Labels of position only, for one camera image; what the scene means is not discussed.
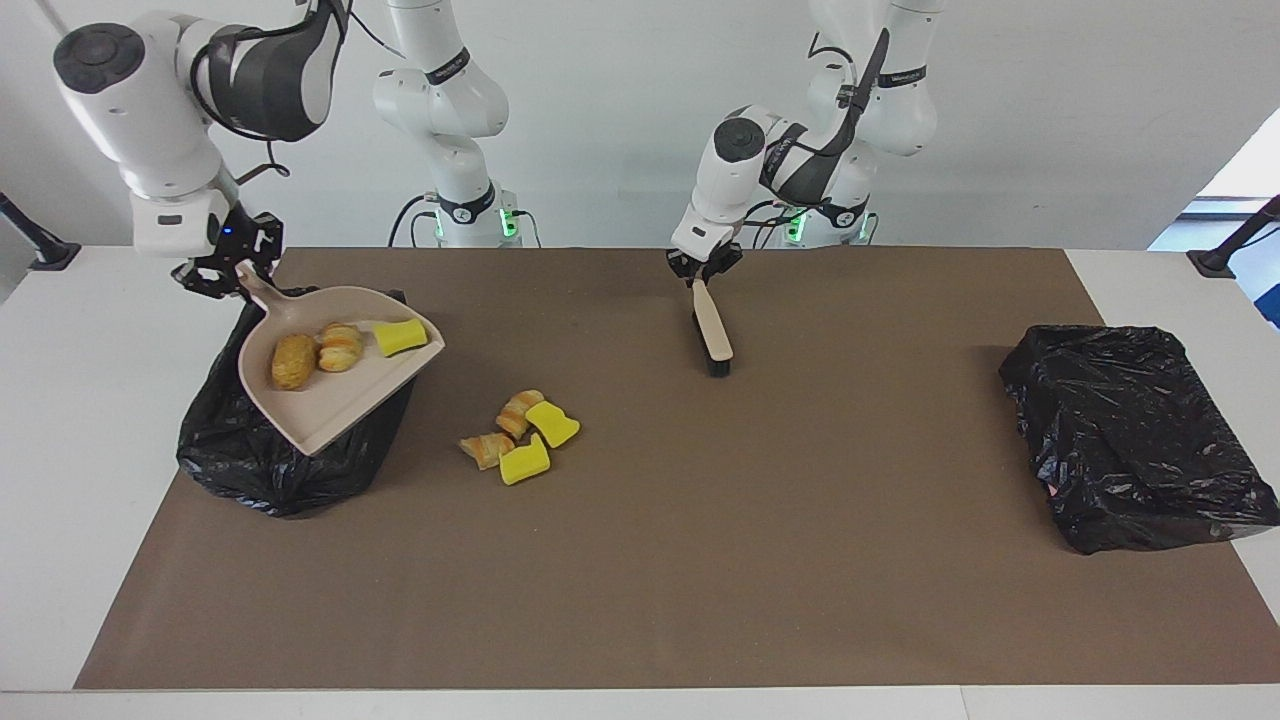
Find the beige plastic dustpan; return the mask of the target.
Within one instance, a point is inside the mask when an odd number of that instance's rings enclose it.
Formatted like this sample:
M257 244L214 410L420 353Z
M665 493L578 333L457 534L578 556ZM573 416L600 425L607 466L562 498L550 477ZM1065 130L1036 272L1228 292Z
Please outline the beige plastic dustpan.
M236 270L241 287L264 313L239 351L241 383L261 414L308 456L361 421L445 347L429 319L375 290L337 286L291 297L264 281L248 261L239 263ZM361 331L365 342L361 360L347 372L315 372L300 389L278 389L271 378L276 342L289 334L316 334L332 322ZM384 355L372 331L403 322L420 325L425 343Z

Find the brown bread roll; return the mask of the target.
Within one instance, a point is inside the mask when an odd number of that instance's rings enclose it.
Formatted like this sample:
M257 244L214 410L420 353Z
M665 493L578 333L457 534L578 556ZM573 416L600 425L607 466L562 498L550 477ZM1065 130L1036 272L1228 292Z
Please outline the brown bread roll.
M279 338L271 355L273 388L302 389L316 372L317 352L317 342L310 334L296 333Z

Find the brown table mat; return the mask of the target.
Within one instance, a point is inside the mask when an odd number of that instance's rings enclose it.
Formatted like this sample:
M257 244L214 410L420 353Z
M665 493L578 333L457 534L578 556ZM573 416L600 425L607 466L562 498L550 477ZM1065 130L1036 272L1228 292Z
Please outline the brown table mat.
M1100 315L1061 251L824 249L713 284L662 251L293 249L443 332L361 496L274 519L174 479L81 689L1280 682L1230 544L1084 556L998 365ZM539 389L582 425L506 486L457 447Z

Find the pale beige croissant piece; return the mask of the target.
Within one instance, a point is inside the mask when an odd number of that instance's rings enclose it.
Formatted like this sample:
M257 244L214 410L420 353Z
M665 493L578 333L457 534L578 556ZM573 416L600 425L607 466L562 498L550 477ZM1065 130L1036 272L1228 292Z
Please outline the pale beige croissant piece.
M317 366L325 373L342 373L364 356L364 336L358 327L330 323L319 334Z

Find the orange striped croissant piece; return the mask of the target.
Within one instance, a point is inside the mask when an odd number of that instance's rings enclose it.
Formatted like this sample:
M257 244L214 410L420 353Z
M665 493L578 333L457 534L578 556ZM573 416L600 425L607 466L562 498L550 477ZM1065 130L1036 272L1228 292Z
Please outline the orange striped croissant piece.
M500 465L500 460L515 450L516 441L504 432L497 432L462 438L456 445L475 461L477 470L486 471Z
M545 401L545 395L539 389L525 389L511 396L498 415L495 424L513 441L521 441L529 432L529 410Z

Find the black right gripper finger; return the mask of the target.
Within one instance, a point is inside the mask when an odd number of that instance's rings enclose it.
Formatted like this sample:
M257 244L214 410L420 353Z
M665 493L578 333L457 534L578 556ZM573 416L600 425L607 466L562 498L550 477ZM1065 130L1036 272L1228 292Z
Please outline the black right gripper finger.
M260 213L246 217L239 229L239 260L247 261L259 279L274 283L275 265L284 251L283 222L273 213Z
M187 260L175 268L175 282L183 290L210 299L241 295L239 274L225 260Z

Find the yellow sponge piece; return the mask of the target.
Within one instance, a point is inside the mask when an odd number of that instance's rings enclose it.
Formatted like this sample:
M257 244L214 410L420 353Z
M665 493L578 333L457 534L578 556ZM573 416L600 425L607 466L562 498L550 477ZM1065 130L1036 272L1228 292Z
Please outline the yellow sponge piece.
M500 457L500 478L506 486L540 475L550 469L549 450L536 432L530 434L526 445L512 448Z
M559 448L577 436L581 423L571 418L562 407L550 401L534 404L526 411L526 419L538 429L541 438L552 447Z
M374 323L371 332L383 357L393 357L431 342L426 327L417 319Z

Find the beige hand brush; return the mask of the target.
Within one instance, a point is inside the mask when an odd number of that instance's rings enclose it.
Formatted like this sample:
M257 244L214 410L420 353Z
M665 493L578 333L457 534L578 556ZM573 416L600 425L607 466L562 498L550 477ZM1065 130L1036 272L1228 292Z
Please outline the beige hand brush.
M707 370L713 378L730 375L733 347L707 283L696 278L691 284L692 319L703 346Z

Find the black bag lined bin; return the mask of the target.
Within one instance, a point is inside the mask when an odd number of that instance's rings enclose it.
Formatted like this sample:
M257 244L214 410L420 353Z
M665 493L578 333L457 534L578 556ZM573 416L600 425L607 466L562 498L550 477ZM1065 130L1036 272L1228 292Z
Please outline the black bag lined bin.
M264 311L247 302L179 427L179 469L210 495L271 518L315 514L375 482L413 395L413 382L316 456L298 451L244 389L238 357Z
M998 375L1053 524L1078 553L1280 528L1280 497L1172 333L1032 325Z

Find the bright window opening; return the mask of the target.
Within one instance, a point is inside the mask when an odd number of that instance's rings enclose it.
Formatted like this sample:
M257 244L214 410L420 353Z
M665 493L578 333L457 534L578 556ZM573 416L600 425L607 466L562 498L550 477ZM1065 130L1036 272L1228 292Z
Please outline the bright window opening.
M1274 117L1149 245L1151 251L1211 250L1280 195L1280 117ZM1260 227L1228 264L1265 320L1280 332L1280 218Z

